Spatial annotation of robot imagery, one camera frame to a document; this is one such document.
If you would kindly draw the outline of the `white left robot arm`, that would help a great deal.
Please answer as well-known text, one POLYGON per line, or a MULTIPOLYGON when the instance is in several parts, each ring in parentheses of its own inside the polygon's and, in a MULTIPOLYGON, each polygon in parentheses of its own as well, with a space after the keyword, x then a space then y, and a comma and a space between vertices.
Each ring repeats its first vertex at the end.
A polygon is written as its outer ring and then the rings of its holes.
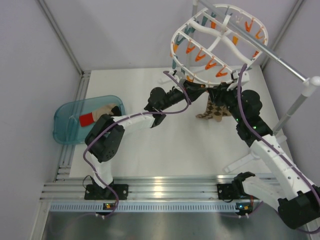
POLYGON ((87 148, 84 160, 93 170, 92 184, 95 192, 103 199, 113 194, 111 161, 116 155, 123 137, 144 129, 154 128, 167 115, 179 114, 186 109, 166 112, 171 106, 186 101, 186 107, 208 90, 203 84, 185 81, 182 88, 173 87, 166 92, 161 87, 151 90, 144 112, 132 115, 111 116, 107 113, 99 117, 85 138, 87 148))

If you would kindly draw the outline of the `white round clip hanger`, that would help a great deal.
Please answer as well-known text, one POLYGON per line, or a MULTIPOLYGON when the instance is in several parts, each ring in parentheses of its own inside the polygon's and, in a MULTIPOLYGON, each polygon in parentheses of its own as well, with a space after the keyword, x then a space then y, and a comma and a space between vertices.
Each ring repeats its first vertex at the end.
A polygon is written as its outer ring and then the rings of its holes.
POLYGON ((228 24, 235 23, 263 46, 269 42, 265 25, 252 14, 230 4, 215 4, 222 17, 203 8, 179 27, 170 42, 170 73, 214 88, 222 83, 233 85, 242 65, 255 64, 262 52, 228 24))

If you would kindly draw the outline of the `beige sock with red cuff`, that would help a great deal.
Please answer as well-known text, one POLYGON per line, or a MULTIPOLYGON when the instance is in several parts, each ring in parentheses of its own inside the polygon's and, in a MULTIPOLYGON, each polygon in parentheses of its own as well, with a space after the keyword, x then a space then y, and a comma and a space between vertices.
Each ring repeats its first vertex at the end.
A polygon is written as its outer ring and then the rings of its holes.
POLYGON ((112 110, 115 107, 117 107, 117 105, 114 103, 111 103, 111 104, 104 105, 96 110, 93 110, 92 112, 80 115, 79 116, 80 126, 81 127, 89 126, 97 122, 98 119, 104 114, 113 115, 114 113, 112 112, 112 110))

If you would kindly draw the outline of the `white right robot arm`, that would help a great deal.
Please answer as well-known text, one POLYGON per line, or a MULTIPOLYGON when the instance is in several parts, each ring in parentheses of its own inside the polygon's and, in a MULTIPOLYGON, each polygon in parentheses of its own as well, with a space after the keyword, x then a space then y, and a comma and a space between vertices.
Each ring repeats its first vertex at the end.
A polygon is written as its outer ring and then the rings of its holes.
POLYGON ((281 189, 265 183, 254 173, 239 173, 232 181, 238 198, 253 196, 278 212, 291 229, 320 217, 320 188, 302 174, 282 150, 272 130, 260 117, 263 104, 254 90, 236 87, 228 89, 223 83, 208 90, 210 100, 225 107, 236 121, 239 137, 247 144, 277 179, 281 189))

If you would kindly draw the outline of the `brown argyle sock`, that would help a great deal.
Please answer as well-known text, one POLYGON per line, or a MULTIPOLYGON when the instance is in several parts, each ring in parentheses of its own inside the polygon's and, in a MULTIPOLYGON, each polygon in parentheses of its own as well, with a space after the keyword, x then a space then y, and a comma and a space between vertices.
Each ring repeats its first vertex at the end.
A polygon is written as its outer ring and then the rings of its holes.
POLYGON ((205 112, 197 114, 195 117, 203 120, 215 120, 219 123, 224 117, 230 117, 231 115, 225 106, 215 105, 208 96, 205 112))

